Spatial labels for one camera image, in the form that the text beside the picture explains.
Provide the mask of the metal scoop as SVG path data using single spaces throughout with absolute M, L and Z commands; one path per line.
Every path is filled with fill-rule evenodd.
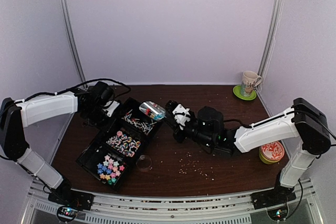
M 160 121 L 166 116 L 166 110 L 153 101 L 145 101 L 141 103 L 139 110 L 155 121 Z

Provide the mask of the black three-compartment candy bin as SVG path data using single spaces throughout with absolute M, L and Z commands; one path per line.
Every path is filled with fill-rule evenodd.
M 139 110 L 140 102 L 128 98 L 118 106 L 111 123 L 94 137 L 76 163 L 102 184 L 117 191 L 139 157 L 162 126 Z

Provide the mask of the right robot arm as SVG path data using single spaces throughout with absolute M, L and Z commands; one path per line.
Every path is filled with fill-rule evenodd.
M 182 143 L 189 138 L 208 153 L 220 151 L 232 156 L 236 151 L 247 153 L 275 141 L 299 137 L 298 149 L 279 173 L 277 186 L 269 192 L 274 204 L 289 196 L 289 189 L 313 160 L 331 148 L 330 138 L 334 137 L 326 116 L 303 98 L 294 99 L 291 107 L 275 116 L 232 129 L 225 128 L 223 114 L 209 106 L 194 113 L 170 100 L 165 109 L 164 121 L 173 130 L 175 140 Z

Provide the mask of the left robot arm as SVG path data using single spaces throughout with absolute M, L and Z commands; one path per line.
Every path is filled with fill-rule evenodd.
M 5 159 L 28 170 L 47 186 L 64 205 L 71 205 L 75 192 L 63 185 L 64 176 L 38 154 L 26 140 L 26 130 L 55 118 L 78 113 L 96 128 L 105 127 L 120 102 L 114 89 L 103 81 L 83 89 L 71 87 L 55 93 L 41 92 L 21 100 L 6 98 L 1 105 L 1 148 Z

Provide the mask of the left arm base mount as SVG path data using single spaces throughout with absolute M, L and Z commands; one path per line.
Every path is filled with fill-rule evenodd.
M 48 200 L 60 205 L 56 210 L 56 217 L 61 223 L 70 223 L 80 211 L 91 209 L 94 195 L 72 189 L 68 179 L 64 178 L 57 188 L 50 187 L 43 180 L 41 182 L 44 192 L 48 194 Z

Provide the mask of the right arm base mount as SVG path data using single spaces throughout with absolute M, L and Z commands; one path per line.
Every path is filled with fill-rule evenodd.
M 280 184 L 281 172 L 277 174 L 275 186 L 272 189 L 252 193 L 250 195 L 254 209 L 267 208 L 268 217 L 276 222 L 286 221 L 298 210 L 303 198 L 303 186 L 298 180 L 301 195 L 294 210 L 290 211 L 288 202 L 295 200 L 294 187 L 288 188 Z

